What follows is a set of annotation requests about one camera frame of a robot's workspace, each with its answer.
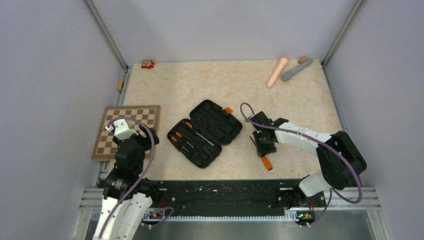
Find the long orange handled screwdriver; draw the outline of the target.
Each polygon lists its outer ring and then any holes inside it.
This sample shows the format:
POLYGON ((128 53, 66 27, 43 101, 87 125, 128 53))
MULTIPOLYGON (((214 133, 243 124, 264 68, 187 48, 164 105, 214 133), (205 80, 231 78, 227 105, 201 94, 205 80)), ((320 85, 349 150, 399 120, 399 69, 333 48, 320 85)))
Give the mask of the long orange handled screwdriver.
POLYGON ((262 156, 261 157, 262 163, 264 165, 264 167, 268 170, 271 171, 273 169, 273 165, 271 164, 271 162, 268 160, 268 158, 266 156, 262 156))

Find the black plastic tool case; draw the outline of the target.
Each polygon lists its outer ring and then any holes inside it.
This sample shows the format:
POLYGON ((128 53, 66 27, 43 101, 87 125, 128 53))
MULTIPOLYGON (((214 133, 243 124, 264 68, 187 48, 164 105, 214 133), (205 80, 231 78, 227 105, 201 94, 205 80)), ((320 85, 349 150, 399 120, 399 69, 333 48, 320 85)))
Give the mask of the black plastic tool case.
POLYGON ((242 123, 232 115, 230 108, 223 108, 212 100, 206 99, 199 103, 190 113, 189 118, 180 120, 167 133, 167 139, 176 148, 171 137, 179 132, 194 146, 187 145, 189 152, 181 152, 186 159, 200 169, 207 168, 221 154, 223 146, 227 146, 236 139, 243 129, 242 123), (189 122, 214 146, 208 144, 186 126, 189 122))

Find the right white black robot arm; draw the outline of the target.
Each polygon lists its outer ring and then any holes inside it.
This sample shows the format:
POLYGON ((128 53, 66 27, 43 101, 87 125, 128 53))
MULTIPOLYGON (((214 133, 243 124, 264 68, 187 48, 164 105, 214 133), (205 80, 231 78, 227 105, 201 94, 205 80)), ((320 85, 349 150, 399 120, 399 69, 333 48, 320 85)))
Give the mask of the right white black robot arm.
POLYGON ((262 111, 246 121, 259 131, 263 143, 291 145, 317 157, 320 170, 304 177, 293 188, 293 200, 297 205, 307 206, 314 195, 326 190, 350 204, 362 201, 359 176, 367 169, 367 164, 346 132, 320 133, 284 118, 273 121, 262 111))

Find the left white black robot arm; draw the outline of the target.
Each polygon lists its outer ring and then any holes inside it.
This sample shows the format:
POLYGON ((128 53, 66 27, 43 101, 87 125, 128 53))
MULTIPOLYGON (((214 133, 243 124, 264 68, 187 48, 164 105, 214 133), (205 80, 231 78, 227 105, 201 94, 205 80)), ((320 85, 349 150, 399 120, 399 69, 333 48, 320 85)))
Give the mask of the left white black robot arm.
POLYGON ((131 240, 149 207, 160 202, 160 193, 151 180, 140 179, 146 152, 160 140, 153 128, 140 128, 142 136, 130 129, 117 144, 115 164, 105 180, 101 211, 93 234, 94 240, 131 240))

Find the left wooden block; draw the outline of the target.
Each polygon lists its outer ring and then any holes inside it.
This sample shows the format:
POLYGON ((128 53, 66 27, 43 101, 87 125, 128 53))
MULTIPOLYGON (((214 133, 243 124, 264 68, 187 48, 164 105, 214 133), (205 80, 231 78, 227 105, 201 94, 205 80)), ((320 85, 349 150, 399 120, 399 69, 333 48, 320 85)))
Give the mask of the left wooden block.
POLYGON ((116 91, 117 91, 118 93, 121 93, 121 92, 123 91, 123 89, 124 89, 124 84, 125 84, 125 80, 124 80, 123 78, 120 78, 120 79, 117 81, 117 84, 116 84, 116 91))

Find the wooden block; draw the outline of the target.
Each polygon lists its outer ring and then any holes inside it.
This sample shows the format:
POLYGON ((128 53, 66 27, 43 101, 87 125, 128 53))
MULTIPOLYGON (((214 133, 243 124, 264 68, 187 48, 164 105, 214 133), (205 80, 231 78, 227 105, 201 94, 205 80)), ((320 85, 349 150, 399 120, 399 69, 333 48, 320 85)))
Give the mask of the wooden block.
POLYGON ((123 78, 120 78, 120 79, 117 81, 117 84, 116 84, 116 91, 117 91, 118 93, 121 93, 121 92, 123 91, 123 89, 124 89, 124 84, 125 84, 125 80, 124 80, 123 78))
POLYGON ((302 64, 302 63, 306 62, 308 59, 309 59, 309 57, 304 55, 297 62, 298 62, 298 64, 302 64))

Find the grey toy microphone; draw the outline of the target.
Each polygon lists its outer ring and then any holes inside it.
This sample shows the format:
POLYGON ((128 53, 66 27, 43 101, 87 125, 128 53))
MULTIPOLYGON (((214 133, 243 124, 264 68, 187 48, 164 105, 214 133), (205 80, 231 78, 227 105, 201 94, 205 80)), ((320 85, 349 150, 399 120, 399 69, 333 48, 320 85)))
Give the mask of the grey toy microphone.
POLYGON ((308 58, 308 60, 305 61, 304 63, 298 64, 297 66, 293 67, 292 69, 290 69, 288 71, 285 71, 281 75, 281 80, 283 82, 289 81, 293 76, 295 76, 296 74, 298 74, 299 72, 301 72, 302 70, 304 70, 306 67, 310 66, 313 61, 314 61, 313 58, 308 58))

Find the red toy car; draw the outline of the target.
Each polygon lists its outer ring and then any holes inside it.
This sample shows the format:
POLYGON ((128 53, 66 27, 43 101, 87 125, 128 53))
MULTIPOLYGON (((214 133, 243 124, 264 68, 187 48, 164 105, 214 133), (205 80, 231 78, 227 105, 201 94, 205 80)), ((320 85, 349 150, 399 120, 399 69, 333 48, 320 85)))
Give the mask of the red toy car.
POLYGON ((141 62, 142 69, 152 69, 155 66, 155 62, 153 60, 143 60, 141 62))

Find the pink toy microphone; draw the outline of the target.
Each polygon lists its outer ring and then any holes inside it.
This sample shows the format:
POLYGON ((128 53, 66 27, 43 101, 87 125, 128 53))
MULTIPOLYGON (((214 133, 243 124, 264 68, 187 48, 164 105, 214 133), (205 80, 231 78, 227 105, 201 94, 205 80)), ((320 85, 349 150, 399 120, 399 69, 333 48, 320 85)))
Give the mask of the pink toy microphone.
POLYGON ((283 56, 279 59, 279 62, 274 72, 272 73, 272 75, 270 76, 269 80, 267 81, 265 85, 266 88, 270 89, 274 86, 279 74, 282 72, 283 68, 288 64, 288 62, 289 62, 289 58, 287 56, 283 56))

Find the back wooden block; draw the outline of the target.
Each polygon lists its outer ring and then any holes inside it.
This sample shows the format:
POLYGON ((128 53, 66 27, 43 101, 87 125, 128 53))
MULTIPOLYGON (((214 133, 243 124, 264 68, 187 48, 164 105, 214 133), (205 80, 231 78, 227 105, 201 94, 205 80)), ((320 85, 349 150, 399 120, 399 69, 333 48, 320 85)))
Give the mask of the back wooden block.
POLYGON ((306 62, 308 59, 309 59, 309 57, 304 55, 297 62, 298 62, 298 64, 302 64, 302 63, 306 62))

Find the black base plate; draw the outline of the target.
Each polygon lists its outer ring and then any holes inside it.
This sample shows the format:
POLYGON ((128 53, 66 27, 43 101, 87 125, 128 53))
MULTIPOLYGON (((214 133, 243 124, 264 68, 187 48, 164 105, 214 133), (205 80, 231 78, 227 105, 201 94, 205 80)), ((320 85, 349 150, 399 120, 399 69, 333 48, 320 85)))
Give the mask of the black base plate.
POLYGON ((299 179, 150 180, 153 208, 172 207, 172 217, 282 217, 295 208, 326 205, 323 192, 300 199, 299 179))

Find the aluminium frame rail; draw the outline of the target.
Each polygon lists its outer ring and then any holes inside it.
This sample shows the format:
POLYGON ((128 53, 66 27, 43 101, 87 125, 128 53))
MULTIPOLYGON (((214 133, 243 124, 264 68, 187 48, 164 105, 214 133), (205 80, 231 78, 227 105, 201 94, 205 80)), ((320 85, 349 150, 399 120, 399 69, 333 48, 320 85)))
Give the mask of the aluminium frame rail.
POLYGON ((305 225, 326 210, 343 214, 365 214, 371 236, 390 240, 377 192, 362 189, 361 202, 354 204, 358 191, 347 187, 340 194, 323 191, 302 198, 290 181, 163 181, 153 198, 154 209, 172 207, 168 222, 289 222, 305 225))

